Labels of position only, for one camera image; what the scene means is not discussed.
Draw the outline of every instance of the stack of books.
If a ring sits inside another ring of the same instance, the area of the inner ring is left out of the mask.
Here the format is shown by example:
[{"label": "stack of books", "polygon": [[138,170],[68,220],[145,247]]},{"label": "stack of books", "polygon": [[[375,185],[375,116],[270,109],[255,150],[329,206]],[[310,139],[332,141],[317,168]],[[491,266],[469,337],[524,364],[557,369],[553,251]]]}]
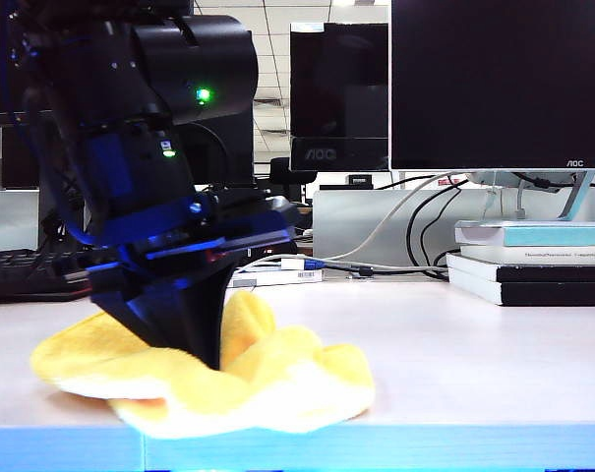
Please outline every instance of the stack of books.
[{"label": "stack of books", "polygon": [[595,306],[595,222],[459,221],[450,283],[497,305]]}]

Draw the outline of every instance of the ceiling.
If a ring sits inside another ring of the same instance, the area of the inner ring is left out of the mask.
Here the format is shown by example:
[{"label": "ceiling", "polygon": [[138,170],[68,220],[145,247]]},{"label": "ceiling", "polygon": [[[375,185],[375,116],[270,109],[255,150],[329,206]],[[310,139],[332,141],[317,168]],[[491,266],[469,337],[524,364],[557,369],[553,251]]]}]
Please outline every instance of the ceiling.
[{"label": "ceiling", "polygon": [[290,24],[386,23],[388,0],[195,0],[197,15],[229,15],[253,34],[260,77],[254,102],[257,164],[290,151]]}]

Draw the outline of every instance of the green led light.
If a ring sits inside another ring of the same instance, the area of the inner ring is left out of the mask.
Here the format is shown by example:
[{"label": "green led light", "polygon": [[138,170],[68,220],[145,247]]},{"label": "green led light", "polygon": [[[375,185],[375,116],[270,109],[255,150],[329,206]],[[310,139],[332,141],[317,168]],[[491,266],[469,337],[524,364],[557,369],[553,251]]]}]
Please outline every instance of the green led light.
[{"label": "green led light", "polygon": [[197,88],[197,100],[206,102],[211,99],[211,90],[209,88]]}]

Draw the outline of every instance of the aoc monitor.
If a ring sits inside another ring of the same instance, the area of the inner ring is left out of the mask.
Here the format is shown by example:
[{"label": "aoc monitor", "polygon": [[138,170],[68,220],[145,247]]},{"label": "aoc monitor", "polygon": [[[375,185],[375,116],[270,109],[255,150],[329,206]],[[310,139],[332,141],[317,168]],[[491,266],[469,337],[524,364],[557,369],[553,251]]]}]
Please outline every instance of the aoc monitor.
[{"label": "aoc monitor", "polygon": [[390,165],[595,169],[595,0],[392,0]]},{"label": "aoc monitor", "polygon": [[388,26],[294,24],[292,170],[388,171]]}]

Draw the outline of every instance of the book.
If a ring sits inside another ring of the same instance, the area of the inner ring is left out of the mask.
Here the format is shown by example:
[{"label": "book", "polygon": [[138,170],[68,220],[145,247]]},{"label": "book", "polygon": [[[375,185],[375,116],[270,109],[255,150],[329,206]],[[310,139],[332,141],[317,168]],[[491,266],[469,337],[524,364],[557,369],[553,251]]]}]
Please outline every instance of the book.
[{"label": "book", "polygon": [[494,282],[595,282],[595,265],[506,265],[454,254],[446,261],[448,268]]},{"label": "book", "polygon": [[595,222],[459,221],[454,239],[488,246],[595,246]]},{"label": "book", "polygon": [[595,307],[595,282],[495,282],[451,268],[450,284],[508,307]]},{"label": "book", "polygon": [[286,270],[279,267],[234,273],[228,288],[257,287],[264,285],[287,285],[289,283],[313,283],[324,280],[324,272],[315,270]]},{"label": "book", "polygon": [[461,256],[496,264],[595,266],[595,246],[461,246]]}]

